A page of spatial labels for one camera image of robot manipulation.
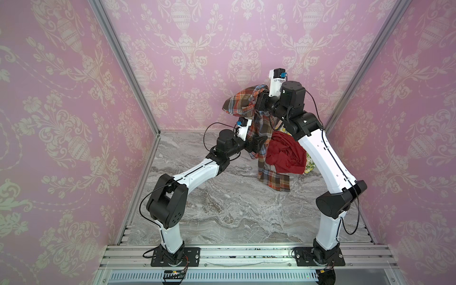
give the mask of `gray marble surface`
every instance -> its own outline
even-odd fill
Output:
[[[218,132],[206,134],[206,146],[215,145]],[[201,132],[162,133],[152,170],[141,199],[153,190],[164,173],[181,173],[207,155]],[[290,178],[290,192],[278,192],[263,185],[256,178],[257,160],[246,151],[230,163],[219,176],[212,178],[187,199],[185,214],[180,221],[181,235],[186,244],[233,243],[311,243],[318,232],[320,211],[315,198],[326,191],[318,170]],[[145,200],[141,210],[146,217]],[[354,206],[348,211],[345,225],[352,231],[358,212]],[[362,220],[354,235],[341,230],[340,241],[370,241]],[[130,245],[159,244],[157,227],[143,219],[136,209]]]

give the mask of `red cloth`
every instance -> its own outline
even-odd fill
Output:
[[[306,151],[291,135],[273,132],[266,154],[266,163],[278,173],[303,174],[306,170]]]

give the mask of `plaid cloth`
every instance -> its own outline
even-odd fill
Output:
[[[278,122],[278,119],[270,112],[255,110],[258,95],[265,90],[268,90],[268,86],[264,84],[246,88],[226,100],[222,109],[230,115],[253,118],[247,139],[252,139],[254,135],[267,137],[258,153],[250,153],[252,159],[258,158],[258,180],[277,191],[290,191],[290,177],[271,170],[270,166],[265,163],[273,127]]]

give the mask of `pink wallpaper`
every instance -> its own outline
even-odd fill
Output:
[[[234,123],[223,102],[278,67],[326,122],[395,0],[103,3],[159,127],[201,130]]]
[[[1,1],[0,284],[91,284],[153,137],[87,1]]]
[[[330,138],[409,285],[456,279],[456,2],[412,1]]]

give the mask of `wire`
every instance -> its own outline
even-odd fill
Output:
[[[235,161],[236,159],[238,159],[239,157],[241,156],[241,152],[239,152],[238,156],[233,158],[233,159],[230,159],[229,161]]]
[[[343,222],[343,218],[342,219],[342,225],[343,225],[343,229],[345,230],[345,232],[348,234],[348,235],[352,235],[356,232],[356,230],[358,229],[358,226],[359,226],[359,198],[358,198],[358,195],[356,196],[357,200],[358,200],[358,221],[356,222],[356,227],[355,227],[355,230],[352,232],[352,233],[349,233],[347,231],[347,229],[345,228],[345,223]]]
[[[332,155],[332,153],[329,151],[328,146],[326,145],[325,139],[324,139],[324,137],[323,137],[323,131],[325,130],[325,127],[323,126],[323,122],[321,121],[320,116],[319,116],[319,114],[318,114],[318,108],[316,107],[315,99],[313,98],[312,94],[309,93],[309,91],[306,90],[306,92],[307,92],[307,94],[310,95],[310,97],[312,98],[312,101],[314,102],[315,111],[316,111],[316,116],[317,116],[318,120],[319,120],[320,123],[321,123],[321,140],[323,141],[323,144],[325,145],[326,150],[327,150],[327,151],[329,152],[329,154],[331,155],[331,157],[332,157],[332,159],[334,160],[334,162],[336,163],[337,167],[338,167],[339,170],[342,172],[342,174],[345,176],[345,179],[346,179],[346,180],[348,181],[348,183],[350,183],[350,185],[353,187],[353,184],[350,182],[350,179],[348,179],[348,177],[347,177],[347,175],[345,174],[345,172],[342,171],[342,168],[341,168],[341,167],[339,166],[339,164],[337,163],[336,158]],[[355,190],[355,192],[356,192],[356,200],[357,200],[357,202],[358,202],[358,220],[357,220],[357,222],[356,222],[355,230],[354,230],[352,233],[349,233],[349,232],[347,231],[347,229],[345,228],[344,220],[343,220],[343,218],[341,218],[341,220],[342,220],[342,225],[343,225],[343,229],[345,230],[345,232],[346,232],[348,235],[354,234],[354,233],[358,230],[358,226],[359,226],[359,217],[360,217],[360,210],[359,210],[359,194],[358,194],[358,192],[357,192],[356,190]]]
[[[224,123],[220,123],[220,122],[215,122],[215,123],[210,124],[210,125],[206,128],[206,130],[204,131],[204,135],[202,136],[202,144],[204,145],[204,148],[205,148],[207,151],[209,151],[209,150],[208,150],[207,147],[206,147],[206,143],[204,142],[204,138],[206,137],[206,132],[207,132],[207,130],[208,130],[213,124],[222,124],[222,125],[224,125],[224,126],[227,126],[227,127],[230,127],[230,128],[231,128],[230,125],[227,125],[227,124],[224,124]]]
[[[336,241],[337,241],[338,243],[340,243],[340,241],[339,241],[339,239],[337,239],[337,237],[338,237],[338,235],[339,235],[339,230],[340,230],[340,228],[341,228],[341,223],[342,223],[342,218],[341,218],[341,220],[339,221],[339,226],[337,227]]]

